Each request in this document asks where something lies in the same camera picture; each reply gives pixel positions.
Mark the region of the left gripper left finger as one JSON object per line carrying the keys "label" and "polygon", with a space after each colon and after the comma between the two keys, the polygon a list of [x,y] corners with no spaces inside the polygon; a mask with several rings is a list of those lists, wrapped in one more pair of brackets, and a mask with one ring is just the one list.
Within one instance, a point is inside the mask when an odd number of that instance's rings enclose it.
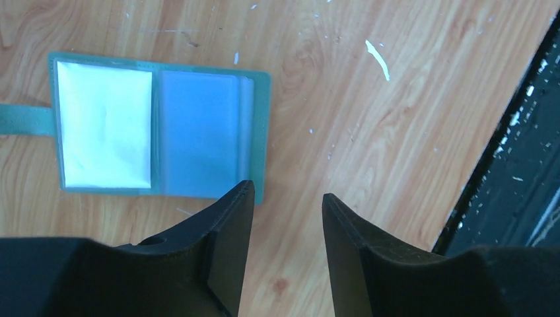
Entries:
{"label": "left gripper left finger", "polygon": [[254,184],[144,239],[1,240],[2,316],[236,316],[254,213]]}

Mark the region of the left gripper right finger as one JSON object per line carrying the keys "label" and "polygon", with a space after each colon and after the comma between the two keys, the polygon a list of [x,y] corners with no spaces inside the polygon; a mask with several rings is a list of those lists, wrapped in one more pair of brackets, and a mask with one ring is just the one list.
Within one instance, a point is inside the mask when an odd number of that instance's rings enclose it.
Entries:
{"label": "left gripper right finger", "polygon": [[336,316],[558,316],[559,249],[482,246],[447,258],[366,221],[334,194],[322,224]]}

